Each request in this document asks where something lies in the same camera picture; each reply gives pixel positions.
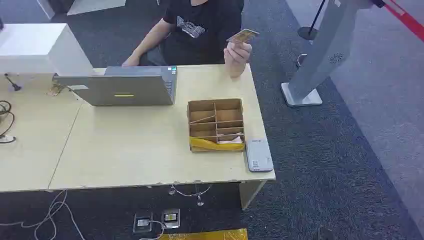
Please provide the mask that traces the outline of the person's right hand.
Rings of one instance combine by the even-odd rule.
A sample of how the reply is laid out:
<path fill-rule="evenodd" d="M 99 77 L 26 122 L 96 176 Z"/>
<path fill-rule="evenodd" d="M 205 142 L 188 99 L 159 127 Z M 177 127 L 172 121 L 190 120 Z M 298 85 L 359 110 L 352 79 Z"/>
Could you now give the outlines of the person's right hand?
<path fill-rule="evenodd" d="M 123 63 L 122 67 L 136 67 L 140 64 L 140 56 L 138 55 L 130 55 Z"/>

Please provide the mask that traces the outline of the person's left hand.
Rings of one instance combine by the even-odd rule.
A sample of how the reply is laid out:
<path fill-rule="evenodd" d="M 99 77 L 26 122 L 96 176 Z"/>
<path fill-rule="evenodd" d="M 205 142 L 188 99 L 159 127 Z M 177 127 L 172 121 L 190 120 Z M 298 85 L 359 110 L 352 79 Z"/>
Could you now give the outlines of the person's left hand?
<path fill-rule="evenodd" d="M 252 45 L 248 43 L 229 42 L 223 50 L 226 70 L 231 78 L 238 78 L 245 71 L 247 61 L 252 52 Z"/>

